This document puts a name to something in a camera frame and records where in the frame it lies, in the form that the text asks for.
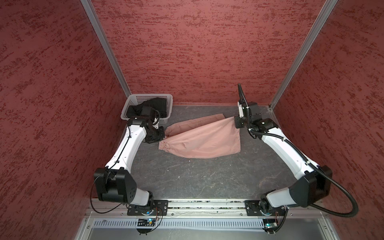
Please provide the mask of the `pink shorts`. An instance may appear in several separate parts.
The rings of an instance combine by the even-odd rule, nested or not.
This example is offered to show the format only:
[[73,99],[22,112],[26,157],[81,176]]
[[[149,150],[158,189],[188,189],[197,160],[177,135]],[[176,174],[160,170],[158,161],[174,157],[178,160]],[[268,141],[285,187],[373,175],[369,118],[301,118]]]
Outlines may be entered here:
[[167,127],[159,150],[188,159],[213,159],[241,152],[235,118],[224,114],[187,120]]

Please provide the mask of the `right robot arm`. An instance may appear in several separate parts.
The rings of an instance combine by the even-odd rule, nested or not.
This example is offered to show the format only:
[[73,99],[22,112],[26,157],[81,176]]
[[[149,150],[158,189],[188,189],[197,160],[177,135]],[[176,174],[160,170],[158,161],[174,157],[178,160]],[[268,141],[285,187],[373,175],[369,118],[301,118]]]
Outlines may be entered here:
[[297,179],[288,188],[272,190],[261,195],[259,209],[263,215],[269,216],[274,210],[283,206],[297,205],[305,208],[329,195],[331,182],[314,170],[318,167],[317,163],[300,150],[296,150],[272,119],[263,119],[256,103],[248,106],[239,100],[238,109],[239,115],[235,117],[235,127],[247,128],[252,138],[260,139],[267,144]]

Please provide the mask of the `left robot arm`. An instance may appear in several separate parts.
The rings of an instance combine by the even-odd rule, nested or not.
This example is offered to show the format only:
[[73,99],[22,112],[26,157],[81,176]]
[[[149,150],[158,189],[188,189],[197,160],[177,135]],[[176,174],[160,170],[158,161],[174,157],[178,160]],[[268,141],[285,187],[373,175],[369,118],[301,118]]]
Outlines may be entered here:
[[144,216],[153,213],[153,194],[137,187],[131,170],[142,143],[157,143],[165,138],[165,130],[159,126],[160,116],[155,108],[144,106],[140,115],[128,119],[125,134],[113,157],[94,173],[91,189],[96,190],[99,201],[125,204]]

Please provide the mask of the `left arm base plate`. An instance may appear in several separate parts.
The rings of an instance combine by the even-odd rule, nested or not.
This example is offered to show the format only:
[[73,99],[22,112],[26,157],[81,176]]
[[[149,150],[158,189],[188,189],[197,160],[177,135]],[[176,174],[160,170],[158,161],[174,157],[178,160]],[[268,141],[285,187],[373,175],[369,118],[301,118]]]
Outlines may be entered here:
[[128,216],[166,216],[168,211],[168,200],[150,200],[145,206],[129,205]]

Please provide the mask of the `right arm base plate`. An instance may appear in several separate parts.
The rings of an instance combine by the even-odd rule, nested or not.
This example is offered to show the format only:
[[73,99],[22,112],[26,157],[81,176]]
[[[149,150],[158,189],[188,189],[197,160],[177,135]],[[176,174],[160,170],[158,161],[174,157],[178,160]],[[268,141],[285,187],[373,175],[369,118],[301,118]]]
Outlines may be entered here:
[[286,212],[285,207],[273,208],[266,200],[246,200],[244,203],[247,216],[283,216]]

